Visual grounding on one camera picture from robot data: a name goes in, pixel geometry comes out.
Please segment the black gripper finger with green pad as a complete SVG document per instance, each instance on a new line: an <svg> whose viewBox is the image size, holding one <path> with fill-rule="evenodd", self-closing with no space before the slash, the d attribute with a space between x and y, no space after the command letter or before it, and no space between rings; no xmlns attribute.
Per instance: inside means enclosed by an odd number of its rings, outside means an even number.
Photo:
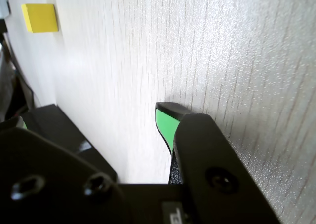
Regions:
<svg viewBox="0 0 316 224"><path fill-rule="evenodd" d="M75 154L23 128L0 131L3 224L128 224L117 184Z"/></svg>
<svg viewBox="0 0 316 224"><path fill-rule="evenodd" d="M213 118L157 102L156 127L171 154L170 184L185 188L199 224L277 224L279 219Z"/></svg>

